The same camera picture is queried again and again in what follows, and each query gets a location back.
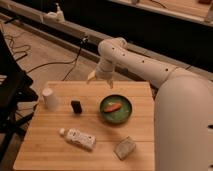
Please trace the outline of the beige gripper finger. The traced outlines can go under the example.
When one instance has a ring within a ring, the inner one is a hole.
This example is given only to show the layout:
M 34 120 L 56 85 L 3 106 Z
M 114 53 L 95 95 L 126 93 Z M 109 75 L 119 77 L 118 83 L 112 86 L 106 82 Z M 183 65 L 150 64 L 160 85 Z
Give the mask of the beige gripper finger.
M 113 79 L 109 79 L 107 80 L 107 83 L 109 84 L 110 88 L 112 89 L 113 88 Z
M 93 70 L 88 76 L 87 76 L 87 84 L 89 84 L 91 81 L 96 80 L 96 71 Z

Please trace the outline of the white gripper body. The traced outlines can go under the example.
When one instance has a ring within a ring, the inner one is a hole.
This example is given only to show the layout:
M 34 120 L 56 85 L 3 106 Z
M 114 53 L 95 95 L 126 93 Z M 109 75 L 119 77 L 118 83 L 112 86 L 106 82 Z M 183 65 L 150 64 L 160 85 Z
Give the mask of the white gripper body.
M 110 80 L 113 76 L 115 65 L 105 58 L 101 58 L 96 69 L 95 74 L 99 79 Z

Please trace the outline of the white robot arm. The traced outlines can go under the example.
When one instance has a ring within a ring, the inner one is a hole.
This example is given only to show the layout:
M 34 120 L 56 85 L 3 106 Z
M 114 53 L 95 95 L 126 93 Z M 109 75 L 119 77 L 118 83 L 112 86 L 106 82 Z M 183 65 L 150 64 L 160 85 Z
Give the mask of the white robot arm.
M 158 89 L 154 103 L 156 171 L 213 171 L 213 82 L 181 67 L 127 50 L 123 38 L 101 41 L 89 80 L 112 84 L 117 64 Z

